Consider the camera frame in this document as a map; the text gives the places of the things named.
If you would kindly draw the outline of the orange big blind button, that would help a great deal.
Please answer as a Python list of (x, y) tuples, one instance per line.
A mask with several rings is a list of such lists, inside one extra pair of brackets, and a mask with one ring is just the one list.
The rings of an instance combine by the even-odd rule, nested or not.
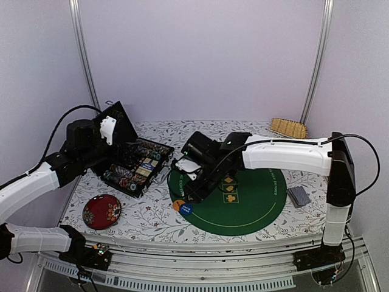
[(176, 200), (173, 202), (173, 209), (177, 212), (180, 211), (180, 207), (185, 204), (185, 201), (183, 200)]

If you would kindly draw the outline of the blue small blind button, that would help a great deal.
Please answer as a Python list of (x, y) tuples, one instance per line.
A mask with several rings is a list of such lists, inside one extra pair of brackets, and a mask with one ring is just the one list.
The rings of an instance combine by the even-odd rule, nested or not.
[(193, 213), (193, 206), (188, 203), (181, 204), (179, 207), (179, 213), (183, 216), (191, 215)]

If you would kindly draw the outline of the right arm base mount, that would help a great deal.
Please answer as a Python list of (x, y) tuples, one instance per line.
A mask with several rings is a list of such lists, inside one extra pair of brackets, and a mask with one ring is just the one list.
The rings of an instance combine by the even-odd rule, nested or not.
[(321, 244), (317, 248), (297, 251), (293, 253), (293, 264), (297, 271), (306, 271), (330, 266), (312, 273), (313, 280), (321, 285), (332, 285), (339, 272), (344, 267), (346, 259), (343, 246), (326, 246)]

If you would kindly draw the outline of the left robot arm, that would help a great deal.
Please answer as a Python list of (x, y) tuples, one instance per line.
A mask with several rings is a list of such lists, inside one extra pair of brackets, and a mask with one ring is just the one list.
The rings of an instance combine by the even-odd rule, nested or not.
[(117, 119), (99, 111), (94, 119), (80, 119), (67, 127), (60, 151), (43, 153), (37, 165), (1, 185), (1, 259), (22, 252), (58, 252), (63, 260), (86, 263), (91, 255), (83, 235), (68, 225), (35, 228), (8, 223), (25, 205), (60, 189), (108, 158), (117, 133)]

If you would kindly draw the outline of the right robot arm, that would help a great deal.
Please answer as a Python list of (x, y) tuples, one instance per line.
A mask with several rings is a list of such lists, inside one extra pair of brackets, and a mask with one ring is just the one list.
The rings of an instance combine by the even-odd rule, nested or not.
[(304, 140), (233, 132), (218, 142), (197, 131), (181, 152), (175, 166), (189, 175), (184, 195), (195, 203), (202, 202), (226, 175), (238, 170), (298, 170), (327, 177), (323, 245), (315, 250), (314, 260), (327, 265), (337, 257), (337, 246), (356, 199), (354, 163), (341, 133)]

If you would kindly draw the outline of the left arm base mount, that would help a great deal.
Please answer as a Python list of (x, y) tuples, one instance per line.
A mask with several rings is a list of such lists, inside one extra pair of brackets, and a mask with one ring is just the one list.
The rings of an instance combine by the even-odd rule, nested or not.
[(111, 263), (112, 253), (108, 245), (97, 243), (93, 247), (84, 246), (71, 248), (68, 252), (60, 252), (58, 258), (77, 267), (107, 271)]

